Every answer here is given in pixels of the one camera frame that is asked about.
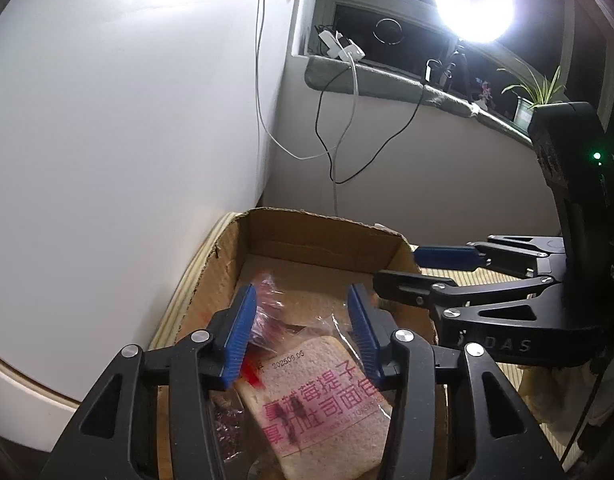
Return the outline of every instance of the packaged toast bread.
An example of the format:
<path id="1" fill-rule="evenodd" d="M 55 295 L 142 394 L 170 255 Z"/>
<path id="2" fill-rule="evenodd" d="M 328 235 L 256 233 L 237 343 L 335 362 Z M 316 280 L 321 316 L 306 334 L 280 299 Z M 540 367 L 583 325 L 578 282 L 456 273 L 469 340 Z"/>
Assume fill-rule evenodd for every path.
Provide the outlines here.
<path id="1" fill-rule="evenodd" d="M 382 458 L 391 407 L 338 339 L 318 336 L 236 382 L 287 480 L 353 480 Z"/>

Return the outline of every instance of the potted plant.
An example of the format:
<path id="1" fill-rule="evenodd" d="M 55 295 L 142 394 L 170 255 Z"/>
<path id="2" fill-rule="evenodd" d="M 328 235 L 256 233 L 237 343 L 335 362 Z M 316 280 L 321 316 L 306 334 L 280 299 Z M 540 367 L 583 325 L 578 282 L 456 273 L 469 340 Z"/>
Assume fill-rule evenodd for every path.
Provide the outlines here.
<path id="1" fill-rule="evenodd" d="M 509 85 L 503 89 L 501 94 L 504 94 L 509 90 L 513 90 L 514 88 L 520 88 L 526 92 L 528 98 L 525 98 L 514 92 L 518 96 L 518 107 L 516 108 L 516 116 L 514 117 L 514 123 L 526 131 L 529 127 L 529 123 L 532 122 L 533 109 L 537 105 L 546 105 L 549 103 L 562 102 L 554 101 L 553 99 L 555 94 L 564 89 L 565 86 L 558 82 L 558 79 L 560 78 L 560 67 L 556 69 L 556 72 L 553 75 L 551 81 L 544 77 L 542 84 L 539 84 L 538 80 L 536 79 L 536 76 L 533 75 L 532 70 L 525 63 L 523 63 L 523 65 L 527 67 L 527 70 L 529 70 L 530 74 L 532 75 L 533 84 L 520 82 L 519 84 Z M 513 72 L 506 68 L 499 68 L 498 71 L 509 72 L 510 74 L 515 76 Z"/>

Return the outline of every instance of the corrugated cardboard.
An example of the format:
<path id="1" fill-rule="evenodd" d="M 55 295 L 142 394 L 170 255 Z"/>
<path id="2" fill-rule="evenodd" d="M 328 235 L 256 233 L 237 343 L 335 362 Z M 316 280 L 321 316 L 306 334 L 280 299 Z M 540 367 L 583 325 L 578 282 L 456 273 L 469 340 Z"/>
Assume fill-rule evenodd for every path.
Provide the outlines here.
<path id="1" fill-rule="evenodd" d="M 371 290 L 372 274 L 378 270 L 419 271 L 401 235 L 344 219 L 259 208 L 232 214 L 228 222 L 219 224 L 199 251 L 205 260 L 194 258 L 193 272 L 185 273 L 181 282 L 185 283 L 183 288 L 191 290 L 190 277 L 197 276 L 193 294 L 176 291 L 178 305 L 167 310 L 154 348 L 205 328 L 217 310 L 229 306 L 237 286 L 260 270 L 273 273 L 276 285 L 284 292 L 285 321 L 296 325 L 308 325 L 314 317 L 331 313 L 348 322 L 344 301 L 351 283 L 364 283 Z M 191 299 L 185 308 L 180 299 L 187 297 Z M 399 326 L 434 342 L 434 327 L 426 310 L 395 304 L 392 312 Z M 161 479 L 172 478 L 167 403 L 168 392 L 162 388 L 158 398 Z M 442 387 L 437 392 L 436 412 L 434 477 L 444 478 L 446 403 Z M 253 460 L 256 450 L 248 455 Z"/>

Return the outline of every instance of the plant pot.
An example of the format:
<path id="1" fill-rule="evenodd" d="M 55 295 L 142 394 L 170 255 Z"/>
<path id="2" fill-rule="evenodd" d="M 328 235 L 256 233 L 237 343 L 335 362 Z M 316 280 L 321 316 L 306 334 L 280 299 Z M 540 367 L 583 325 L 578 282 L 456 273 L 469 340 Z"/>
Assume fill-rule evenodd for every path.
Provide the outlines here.
<path id="1" fill-rule="evenodd" d="M 518 96 L 518 107 L 516 108 L 516 116 L 514 117 L 514 124 L 521 130 L 527 131 L 529 123 L 532 122 L 533 108 L 532 102 L 527 101 L 524 97 Z"/>

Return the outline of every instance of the white wall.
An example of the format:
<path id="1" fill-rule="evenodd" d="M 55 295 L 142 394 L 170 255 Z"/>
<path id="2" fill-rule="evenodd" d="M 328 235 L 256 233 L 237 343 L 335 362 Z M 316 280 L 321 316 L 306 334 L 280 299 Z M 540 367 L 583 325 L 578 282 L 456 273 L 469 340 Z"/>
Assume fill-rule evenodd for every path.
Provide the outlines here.
<path id="1" fill-rule="evenodd" d="M 292 3 L 266 8 L 261 94 L 273 124 Z M 123 345 L 148 343 L 213 223 L 255 205 L 255 15 L 256 0 L 8 4 L 3 361 L 82 399 Z"/>
<path id="2" fill-rule="evenodd" d="M 319 92 L 304 81 L 306 58 L 289 56 L 280 92 L 277 135 L 300 156 L 323 151 L 314 134 Z M 319 131 L 334 146 L 352 98 L 328 92 Z M 338 153 L 338 180 L 361 168 L 410 118 L 415 105 L 360 97 Z M 555 235 L 551 191 L 534 152 L 477 121 L 420 107 L 356 179 L 338 187 L 340 216 L 402 232 L 411 243 L 461 244 L 488 234 Z M 264 193 L 269 206 L 332 214 L 328 161 L 293 160 L 281 150 Z"/>

